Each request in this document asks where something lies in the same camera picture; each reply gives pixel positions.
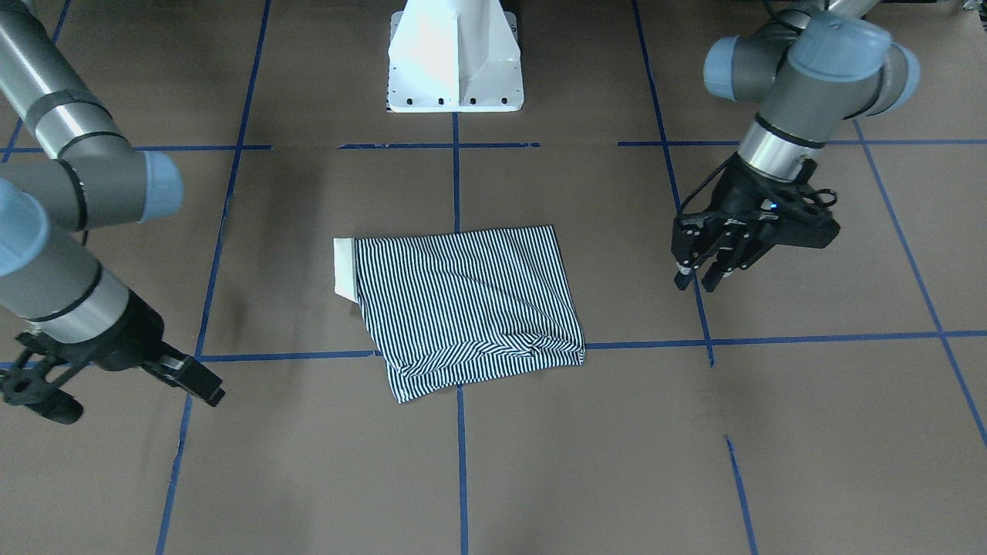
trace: striped cloth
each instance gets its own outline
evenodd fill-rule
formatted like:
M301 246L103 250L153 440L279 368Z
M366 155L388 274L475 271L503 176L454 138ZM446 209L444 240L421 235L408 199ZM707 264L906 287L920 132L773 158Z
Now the striped cloth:
M357 302L399 403L585 361L551 226L357 239L353 251Z

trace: robotic arm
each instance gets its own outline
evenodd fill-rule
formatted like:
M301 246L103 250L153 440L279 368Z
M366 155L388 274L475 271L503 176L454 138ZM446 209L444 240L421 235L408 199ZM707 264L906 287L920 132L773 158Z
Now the robotic arm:
M761 108L730 156L676 215L672 254L685 289L705 261L712 292L775 245L821 249L840 231L830 190L809 185L815 160L842 119L876 116L903 104L919 63L888 32L860 20L878 0L793 3L750 38L718 41L706 59L709 91ZM685 213L717 175L710 204Z
M61 387L95 363L140 366L215 406L222 380L163 342L161 316L69 235L174 213L178 168L134 151L20 1L0 0L0 67L0 90L51 158L0 166L0 304L32 325L17 338L24 352L0 370L4 402L72 424L82 406Z

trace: light blue joint cap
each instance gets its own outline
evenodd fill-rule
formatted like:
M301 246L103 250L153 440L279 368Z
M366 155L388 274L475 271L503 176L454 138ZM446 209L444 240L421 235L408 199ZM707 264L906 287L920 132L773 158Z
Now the light blue joint cap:
M887 110L881 112L882 114L887 114L908 102L908 99L912 98L912 95L915 94L915 90L919 88L919 82L922 81L922 65L919 64L918 56L897 42L893 46L901 50L901 53L905 55L905 61L908 62L908 76L905 77L905 88L901 91L901 96Z
M179 167L164 152L144 152L147 199L140 222L170 216L182 207L185 186Z
M726 37L717 40L706 54L703 65L703 80L710 94L736 102L733 96L733 52L740 37Z
M37 258L50 232L48 213L38 201L0 179L0 277Z
M877 73L889 48L891 34L884 29L821 12L789 50L789 63L819 81L852 83Z

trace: folded cloth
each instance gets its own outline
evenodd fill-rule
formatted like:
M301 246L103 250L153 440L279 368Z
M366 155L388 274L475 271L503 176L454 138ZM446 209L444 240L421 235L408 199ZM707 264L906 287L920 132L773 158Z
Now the folded cloth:
M355 282L399 403L450 385L585 361L551 226L351 245L353 264L342 265L338 290L340 279Z

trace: cloth fold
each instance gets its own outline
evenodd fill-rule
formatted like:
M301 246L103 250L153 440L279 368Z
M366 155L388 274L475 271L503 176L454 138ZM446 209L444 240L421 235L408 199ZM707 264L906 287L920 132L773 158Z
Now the cloth fold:
M336 244L339 260L349 243ZM551 226L356 239L351 251L356 301L398 402L585 361Z

